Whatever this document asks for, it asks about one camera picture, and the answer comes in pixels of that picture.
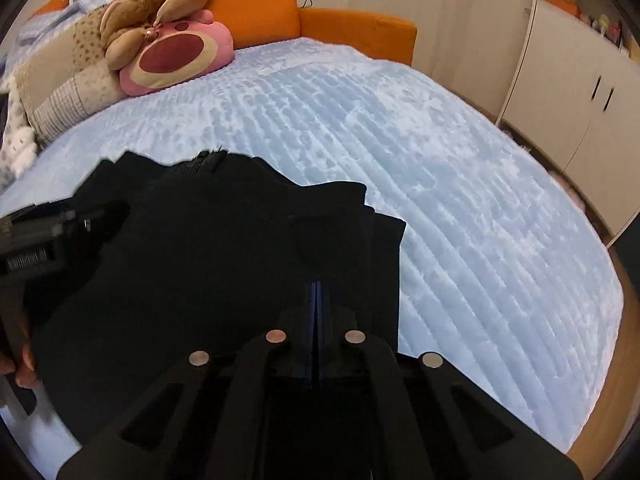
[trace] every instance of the light blue bedspread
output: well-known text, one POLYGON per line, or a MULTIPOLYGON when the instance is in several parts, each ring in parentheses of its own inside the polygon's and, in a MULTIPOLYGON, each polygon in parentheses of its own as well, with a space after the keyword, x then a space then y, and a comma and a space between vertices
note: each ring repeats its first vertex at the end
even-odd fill
POLYGON ((300 39, 120 102, 57 140, 0 214, 70 195, 102 157, 224 146, 298 184, 357 180, 408 223, 399 347, 437 351, 561 450, 593 409, 622 290, 583 214, 526 152, 428 77, 300 39))

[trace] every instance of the patterned pillow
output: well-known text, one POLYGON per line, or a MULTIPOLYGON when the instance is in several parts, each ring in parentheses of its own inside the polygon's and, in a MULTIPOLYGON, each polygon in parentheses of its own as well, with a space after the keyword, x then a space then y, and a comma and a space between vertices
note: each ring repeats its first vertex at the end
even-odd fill
POLYGON ((24 109, 43 147, 125 97, 100 46, 105 10, 92 10, 15 70, 24 109))

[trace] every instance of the wooden floor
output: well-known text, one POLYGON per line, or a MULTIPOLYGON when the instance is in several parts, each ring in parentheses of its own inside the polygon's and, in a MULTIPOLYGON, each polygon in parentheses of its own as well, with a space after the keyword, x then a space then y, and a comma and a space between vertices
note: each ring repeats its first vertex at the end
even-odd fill
POLYGON ((614 250, 609 254, 625 304, 618 340, 602 393, 582 433, 569 450, 585 480, 591 480, 624 439, 640 406, 640 304, 614 250))

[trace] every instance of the white cabinet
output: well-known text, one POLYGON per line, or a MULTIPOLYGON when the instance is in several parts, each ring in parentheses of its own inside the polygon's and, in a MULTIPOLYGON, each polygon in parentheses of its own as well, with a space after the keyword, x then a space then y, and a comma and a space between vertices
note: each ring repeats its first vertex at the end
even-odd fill
POLYGON ((536 6, 504 120, 572 181, 614 237, 640 208, 640 68, 566 12, 536 6))
POLYGON ((583 22, 538 2, 504 119, 561 170, 589 127, 591 97, 604 90, 606 48, 613 47, 583 22))
POLYGON ((604 60, 591 124, 565 173, 616 235, 640 207, 640 68, 613 54, 604 60))

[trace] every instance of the orange box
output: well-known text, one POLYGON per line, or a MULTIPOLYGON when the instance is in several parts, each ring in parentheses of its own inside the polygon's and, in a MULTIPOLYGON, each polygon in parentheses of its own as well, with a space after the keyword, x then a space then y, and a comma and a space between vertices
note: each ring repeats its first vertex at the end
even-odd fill
POLYGON ((545 0, 549 2, 551 5, 558 7, 558 9, 564 10, 564 12, 568 12, 570 15, 580 18, 580 7, 573 0, 545 0))

